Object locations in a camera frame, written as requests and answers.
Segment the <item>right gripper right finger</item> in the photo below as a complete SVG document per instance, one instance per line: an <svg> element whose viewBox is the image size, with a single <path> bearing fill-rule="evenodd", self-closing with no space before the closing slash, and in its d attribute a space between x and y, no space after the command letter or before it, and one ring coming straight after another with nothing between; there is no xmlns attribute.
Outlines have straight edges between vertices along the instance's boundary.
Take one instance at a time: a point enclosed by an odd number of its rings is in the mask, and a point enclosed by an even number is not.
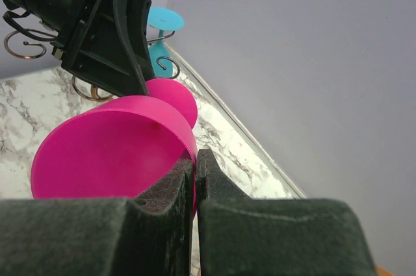
<svg viewBox="0 0 416 276"><path fill-rule="evenodd" d="M333 199L253 199L198 152L203 275L376 275L358 217Z"/></svg>

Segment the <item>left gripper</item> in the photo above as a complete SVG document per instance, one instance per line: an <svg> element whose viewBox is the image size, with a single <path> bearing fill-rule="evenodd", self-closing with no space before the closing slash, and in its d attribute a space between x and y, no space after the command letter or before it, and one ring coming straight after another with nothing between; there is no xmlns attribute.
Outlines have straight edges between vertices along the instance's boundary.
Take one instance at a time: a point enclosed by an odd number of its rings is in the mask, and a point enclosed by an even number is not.
<svg viewBox="0 0 416 276"><path fill-rule="evenodd" d="M53 56L72 75L116 96L147 95L155 74L146 42L150 0L3 0L3 19L33 46L53 46ZM16 22L33 14L56 36Z"/></svg>

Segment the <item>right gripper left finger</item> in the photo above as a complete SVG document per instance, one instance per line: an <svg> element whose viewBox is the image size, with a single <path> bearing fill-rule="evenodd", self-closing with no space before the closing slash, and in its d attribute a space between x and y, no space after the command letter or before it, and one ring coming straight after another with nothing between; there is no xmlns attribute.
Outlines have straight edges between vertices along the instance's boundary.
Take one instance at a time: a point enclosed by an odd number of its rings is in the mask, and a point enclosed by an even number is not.
<svg viewBox="0 0 416 276"><path fill-rule="evenodd" d="M2 275L189 275L193 164L134 199L1 202Z"/></svg>

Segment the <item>blue wine glass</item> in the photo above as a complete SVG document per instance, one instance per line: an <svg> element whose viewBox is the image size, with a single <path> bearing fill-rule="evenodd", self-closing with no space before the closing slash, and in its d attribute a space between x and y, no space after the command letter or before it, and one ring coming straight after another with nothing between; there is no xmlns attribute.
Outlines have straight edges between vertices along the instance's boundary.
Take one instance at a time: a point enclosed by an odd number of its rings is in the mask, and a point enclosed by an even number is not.
<svg viewBox="0 0 416 276"><path fill-rule="evenodd" d="M172 59L164 41L184 24L183 18L173 10L157 6L150 8L148 25L159 30L158 37L147 41L151 65L157 78L176 79L179 76L179 64Z"/></svg>

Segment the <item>pink wine glass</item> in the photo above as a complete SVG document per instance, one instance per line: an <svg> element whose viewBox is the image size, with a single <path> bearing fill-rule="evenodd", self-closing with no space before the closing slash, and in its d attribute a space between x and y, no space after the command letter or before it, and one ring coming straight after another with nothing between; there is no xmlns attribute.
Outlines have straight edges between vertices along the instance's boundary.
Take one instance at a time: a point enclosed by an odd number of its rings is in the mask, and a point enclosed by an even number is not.
<svg viewBox="0 0 416 276"><path fill-rule="evenodd" d="M136 197L182 158L196 161L191 91L171 79L147 83L74 116L40 144L31 167L35 199Z"/></svg>

